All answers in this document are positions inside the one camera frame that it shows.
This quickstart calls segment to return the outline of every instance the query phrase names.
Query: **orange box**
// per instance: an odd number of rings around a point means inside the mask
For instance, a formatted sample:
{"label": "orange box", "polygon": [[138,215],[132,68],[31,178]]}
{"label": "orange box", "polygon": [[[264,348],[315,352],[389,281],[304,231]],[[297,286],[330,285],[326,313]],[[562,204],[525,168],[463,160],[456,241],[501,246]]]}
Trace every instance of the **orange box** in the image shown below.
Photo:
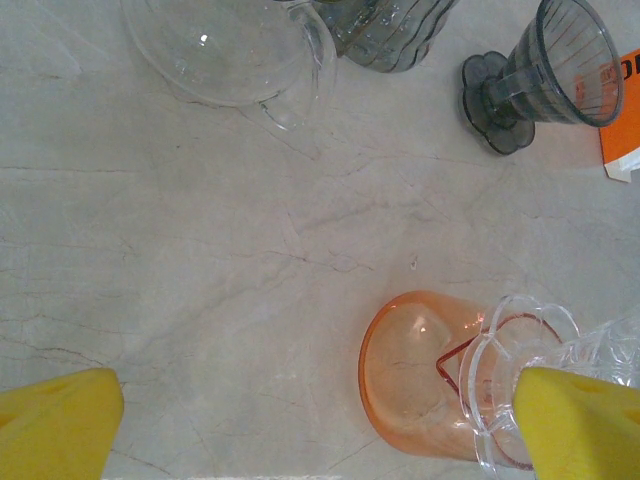
{"label": "orange box", "polygon": [[600,129],[602,156],[609,178],[631,182],[640,168],[640,49],[622,57],[625,99],[618,119]]}

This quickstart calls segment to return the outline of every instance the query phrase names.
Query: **glass base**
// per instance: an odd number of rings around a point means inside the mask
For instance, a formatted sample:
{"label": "glass base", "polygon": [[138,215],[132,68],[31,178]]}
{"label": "glass base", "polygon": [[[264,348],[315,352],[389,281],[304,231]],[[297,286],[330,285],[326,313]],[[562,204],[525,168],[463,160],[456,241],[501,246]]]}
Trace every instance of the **glass base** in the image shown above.
{"label": "glass base", "polygon": [[536,134],[531,120],[513,120],[508,126],[497,123],[483,101],[483,84],[499,77],[507,58],[498,52],[473,55],[462,64],[462,111],[466,120],[489,146],[500,155],[510,155],[528,147]]}

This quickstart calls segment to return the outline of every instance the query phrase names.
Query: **orange glass cup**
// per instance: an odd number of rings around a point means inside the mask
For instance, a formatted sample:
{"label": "orange glass cup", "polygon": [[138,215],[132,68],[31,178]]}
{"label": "orange glass cup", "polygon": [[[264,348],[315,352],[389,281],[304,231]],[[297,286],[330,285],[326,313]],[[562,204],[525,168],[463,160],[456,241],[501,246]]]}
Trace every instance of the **orange glass cup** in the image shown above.
{"label": "orange glass cup", "polygon": [[[455,381],[464,345],[480,333],[483,319],[484,308],[428,291],[394,298],[373,319],[360,350],[360,396],[369,421],[391,446],[476,460]],[[446,362],[444,376],[438,360]]]}

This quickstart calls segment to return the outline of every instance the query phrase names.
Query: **yellow pad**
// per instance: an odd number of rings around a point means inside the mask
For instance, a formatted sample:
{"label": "yellow pad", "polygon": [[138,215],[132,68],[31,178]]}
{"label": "yellow pad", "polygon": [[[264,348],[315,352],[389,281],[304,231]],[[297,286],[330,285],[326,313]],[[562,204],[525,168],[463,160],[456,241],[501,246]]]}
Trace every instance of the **yellow pad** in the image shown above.
{"label": "yellow pad", "polygon": [[0,479],[99,479],[124,401],[113,370],[0,394]]}
{"label": "yellow pad", "polygon": [[514,410],[539,480],[640,478],[640,390],[528,368]]}

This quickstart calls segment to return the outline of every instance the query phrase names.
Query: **marble countertop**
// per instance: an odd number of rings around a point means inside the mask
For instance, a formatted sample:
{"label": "marble countertop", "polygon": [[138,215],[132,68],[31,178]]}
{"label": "marble countertop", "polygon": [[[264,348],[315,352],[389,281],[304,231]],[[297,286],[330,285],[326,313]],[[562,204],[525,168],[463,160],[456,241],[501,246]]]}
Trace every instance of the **marble countertop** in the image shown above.
{"label": "marble countertop", "polygon": [[[640,46],[635,0],[592,4]],[[605,177],[597,131],[498,158],[457,118],[461,62],[536,6],[462,0],[405,74],[341,60],[311,160],[178,100],[115,0],[1,0],[0,388],[114,368],[109,479],[481,479],[379,439],[356,364],[408,290],[530,293],[584,328],[638,302],[640,178]]]}

